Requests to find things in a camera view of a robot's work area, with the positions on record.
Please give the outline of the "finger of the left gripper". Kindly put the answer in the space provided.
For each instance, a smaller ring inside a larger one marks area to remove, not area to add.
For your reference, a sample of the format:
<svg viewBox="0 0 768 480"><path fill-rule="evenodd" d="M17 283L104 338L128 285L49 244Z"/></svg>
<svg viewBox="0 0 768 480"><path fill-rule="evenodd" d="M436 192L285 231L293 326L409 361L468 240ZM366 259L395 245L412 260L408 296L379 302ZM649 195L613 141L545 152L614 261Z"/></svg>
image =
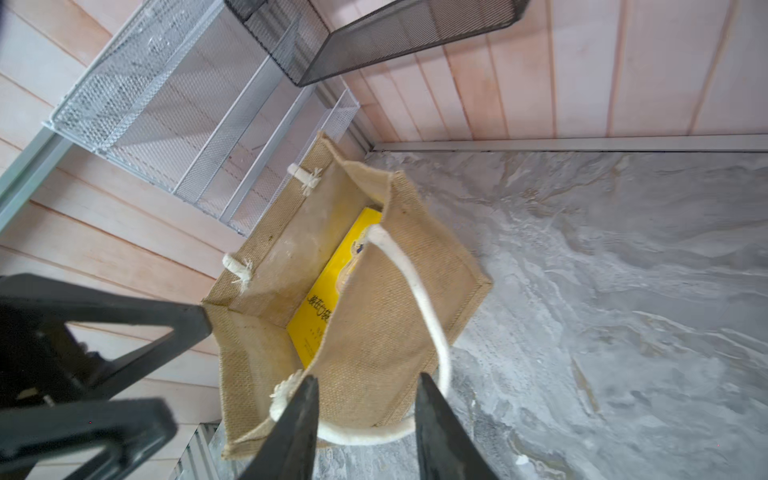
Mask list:
<svg viewBox="0 0 768 480"><path fill-rule="evenodd" d="M178 427L160 398L85 401L1 412L1 477L40 461L96 451L70 479L125 479L167 445Z"/></svg>
<svg viewBox="0 0 768 480"><path fill-rule="evenodd" d="M88 325L68 324L67 328L90 351L97 351L106 360L116 359L150 344L148 340L94 329ZM150 397L163 398L170 408L212 408L213 355L187 351L119 392L113 399Z"/></svg>

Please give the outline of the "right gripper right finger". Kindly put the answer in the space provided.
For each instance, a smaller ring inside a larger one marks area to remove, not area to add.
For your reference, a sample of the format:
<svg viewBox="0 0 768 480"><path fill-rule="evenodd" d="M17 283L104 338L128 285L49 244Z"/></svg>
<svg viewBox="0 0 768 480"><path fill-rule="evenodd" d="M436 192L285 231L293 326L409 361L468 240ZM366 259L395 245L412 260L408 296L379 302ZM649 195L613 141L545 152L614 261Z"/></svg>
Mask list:
<svg viewBox="0 0 768 480"><path fill-rule="evenodd" d="M490 468L454 415L432 377L419 376L415 437L421 479L493 479Z"/></svg>

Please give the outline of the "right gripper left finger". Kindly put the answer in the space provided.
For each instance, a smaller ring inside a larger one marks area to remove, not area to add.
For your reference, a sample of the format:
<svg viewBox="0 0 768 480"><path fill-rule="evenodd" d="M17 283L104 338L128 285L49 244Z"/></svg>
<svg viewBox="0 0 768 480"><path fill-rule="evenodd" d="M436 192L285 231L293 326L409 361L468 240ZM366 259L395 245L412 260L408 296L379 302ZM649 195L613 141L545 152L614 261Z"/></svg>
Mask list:
<svg viewBox="0 0 768 480"><path fill-rule="evenodd" d="M247 479L311 479L319 423L317 379L298 386L254 460L239 477Z"/></svg>

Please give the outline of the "yellow book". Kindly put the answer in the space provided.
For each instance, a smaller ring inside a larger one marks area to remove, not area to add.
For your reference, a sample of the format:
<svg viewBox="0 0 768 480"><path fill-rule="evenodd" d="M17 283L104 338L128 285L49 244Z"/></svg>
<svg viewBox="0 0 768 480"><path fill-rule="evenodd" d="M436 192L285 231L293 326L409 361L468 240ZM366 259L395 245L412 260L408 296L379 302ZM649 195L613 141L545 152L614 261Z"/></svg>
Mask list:
<svg viewBox="0 0 768 480"><path fill-rule="evenodd" d="M381 219L378 210L362 210L287 324L286 330L304 367L310 365L320 348L340 295L366 246L368 230Z"/></svg>

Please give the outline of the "brown canvas tote bag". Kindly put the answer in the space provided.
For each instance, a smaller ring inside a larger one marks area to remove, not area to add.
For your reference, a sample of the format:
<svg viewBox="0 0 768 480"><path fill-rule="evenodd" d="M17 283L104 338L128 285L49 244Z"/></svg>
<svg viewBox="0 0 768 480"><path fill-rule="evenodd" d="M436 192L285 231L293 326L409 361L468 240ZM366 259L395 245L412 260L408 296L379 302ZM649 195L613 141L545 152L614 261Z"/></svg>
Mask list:
<svg viewBox="0 0 768 480"><path fill-rule="evenodd" d="M366 207L382 213L304 367L286 330ZM319 134L202 305L219 345L227 460L256 455L300 382L319 384L318 439L369 446L409 436L422 372L448 393L451 344L491 290L401 171L346 159Z"/></svg>

